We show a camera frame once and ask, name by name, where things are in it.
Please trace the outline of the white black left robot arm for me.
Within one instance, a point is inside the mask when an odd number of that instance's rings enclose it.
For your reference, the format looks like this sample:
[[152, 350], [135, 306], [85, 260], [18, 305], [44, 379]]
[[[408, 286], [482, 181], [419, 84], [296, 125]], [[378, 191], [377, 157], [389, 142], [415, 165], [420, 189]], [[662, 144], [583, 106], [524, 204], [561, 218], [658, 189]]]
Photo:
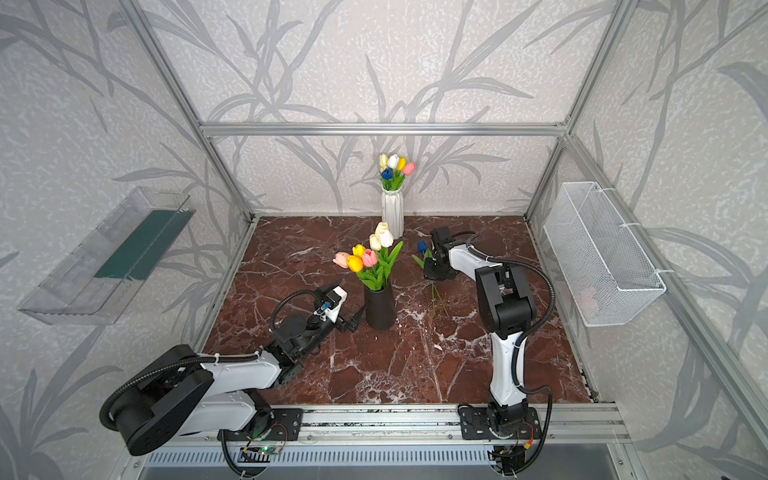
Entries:
[[347, 299], [339, 284], [299, 290], [278, 307], [307, 296], [311, 313], [270, 317], [272, 341], [243, 355], [202, 355], [189, 345], [170, 348], [102, 404], [101, 424], [122, 436], [134, 456], [150, 453], [178, 436], [218, 431], [222, 442], [272, 437], [293, 440], [297, 433], [278, 426], [265, 390], [284, 386], [298, 376], [304, 360], [335, 330], [354, 332], [364, 311], [341, 314]]

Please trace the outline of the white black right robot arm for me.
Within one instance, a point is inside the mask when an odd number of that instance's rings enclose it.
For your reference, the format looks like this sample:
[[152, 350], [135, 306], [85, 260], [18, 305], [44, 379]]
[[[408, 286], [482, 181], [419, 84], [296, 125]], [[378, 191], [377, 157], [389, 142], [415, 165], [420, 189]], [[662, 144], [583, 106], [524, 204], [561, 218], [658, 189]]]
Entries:
[[424, 250], [424, 276], [443, 281], [463, 273], [475, 281], [479, 314], [492, 340], [488, 421], [501, 433], [525, 419], [530, 395], [545, 392], [548, 401], [553, 401], [550, 386], [529, 389], [523, 382], [526, 341], [549, 320], [555, 302], [551, 298], [544, 315], [539, 316], [526, 273], [531, 271], [541, 277], [550, 293], [554, 292], [553, 285], [539, 268], [482, 253], [470, 239], [456, 240], [446, 227], [432, 230], [430, 236], [432, 247]]

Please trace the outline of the white ribbed ceramic vase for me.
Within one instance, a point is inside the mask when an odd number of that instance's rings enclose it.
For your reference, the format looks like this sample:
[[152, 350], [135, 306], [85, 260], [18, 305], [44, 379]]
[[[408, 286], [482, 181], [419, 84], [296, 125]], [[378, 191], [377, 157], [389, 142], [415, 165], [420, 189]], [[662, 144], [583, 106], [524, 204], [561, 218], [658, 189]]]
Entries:
[[404, 209], [403, 194], [400, 189], [382, 191], [382, 221], [388, 225], [388, 229], [395, 240], [404, 233]]

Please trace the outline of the pink yellow tulip bundle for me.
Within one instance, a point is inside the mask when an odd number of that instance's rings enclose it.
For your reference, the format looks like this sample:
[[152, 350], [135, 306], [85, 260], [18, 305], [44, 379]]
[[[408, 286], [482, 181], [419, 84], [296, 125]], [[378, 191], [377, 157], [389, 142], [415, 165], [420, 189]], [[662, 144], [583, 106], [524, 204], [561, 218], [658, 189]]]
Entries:
[[351, 254], [337, 253], [333, 263], [354, 272], [362, 284], [372, 292], [381, 291], [389, 285], [392, 262], [389, 249], [386, 247], [372, 250], [363, 245], [357, 245]]

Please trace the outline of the clear plastic wall shelf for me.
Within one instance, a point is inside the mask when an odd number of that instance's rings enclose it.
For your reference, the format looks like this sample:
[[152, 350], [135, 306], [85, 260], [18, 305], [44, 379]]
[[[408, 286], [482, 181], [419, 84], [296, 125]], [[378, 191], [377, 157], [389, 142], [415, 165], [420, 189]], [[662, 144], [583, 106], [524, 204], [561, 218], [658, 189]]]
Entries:
[[18, 310], [48, 325], [111, 325], [195, 213], [186, 193], [134, 188]]

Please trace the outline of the aluminium frame profile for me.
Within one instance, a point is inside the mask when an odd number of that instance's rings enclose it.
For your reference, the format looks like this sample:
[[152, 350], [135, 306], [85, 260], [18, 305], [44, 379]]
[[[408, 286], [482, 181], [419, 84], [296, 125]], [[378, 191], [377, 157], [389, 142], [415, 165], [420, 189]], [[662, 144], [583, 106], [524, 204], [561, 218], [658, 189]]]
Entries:
[[[202, 122], [194, 112], [192, 102], [184, 92], [181, 81], [173, 70], [139, 2], [121, 1], [118, 4], [118, 11], [123, 25], [137, 37], [161, 81], [168, 89], [174, 104], [181, 110], [186, 123], [185, 131], [191, 134], [193, 143], [202, 149], [206, 160], [224, 182], [227, 191], [238, 202], [239, 208], [247, 218], [253, 217], [254, 211], [218, 155], [210, 140], [212, 136], [550, 136], [556, 138], [556, 147], [538, 183], [530, 206], [536, 208], [539, 205], [560, 158], [563, 153], [568, 152], [579, 165], [581, 172], [601, 186], [618, 214], [631, 224], [635, 224], [636, 215], [578, 138], [575, 127], [637, 7], [638, 4], [635, 1], [618, 1], [614, 4], [607, 30], [599, 42], [597, 53], [580, 87], [575, 104], [564, 120], [555, 123], [214, 122], [207, 124]], [[735, 353], [717, 333], [713, 323], [696, 303], [678, 273], [672, 273], [669, 279], [665, 300], [688, 336], [691, 346], [697, 350], [698, 355], [719, 383], [721, 391], [728, 397], [760, 447], [765, 448], [767, 446], [767, 399], [759, 390], [757, 383], [748, 375]]]

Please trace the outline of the black cylindrical vase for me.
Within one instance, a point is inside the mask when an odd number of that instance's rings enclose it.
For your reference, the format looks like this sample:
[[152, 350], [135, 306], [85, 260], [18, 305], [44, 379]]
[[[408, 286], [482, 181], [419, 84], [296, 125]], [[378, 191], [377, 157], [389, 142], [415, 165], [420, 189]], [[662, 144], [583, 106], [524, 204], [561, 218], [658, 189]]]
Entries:
[[387, 282], [381, 290], [373, 291], [365, 287], [365, 318], [368, 325], [379, 331], [391, 328], [397, 318], [396, 304], [392, 285]]

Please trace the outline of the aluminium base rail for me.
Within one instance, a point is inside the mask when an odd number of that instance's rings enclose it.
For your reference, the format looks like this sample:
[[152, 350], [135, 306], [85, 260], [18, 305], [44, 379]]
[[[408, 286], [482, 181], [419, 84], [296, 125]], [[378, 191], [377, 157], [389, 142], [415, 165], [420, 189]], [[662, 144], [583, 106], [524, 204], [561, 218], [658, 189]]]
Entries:
[[[459, 445], [465, 441], [455, 404], [301, 405], [298, 437], [289, 447], [335, 445]], [[627, 444], [629, 432], [612, 403], [555, 404], [546, 445]]]

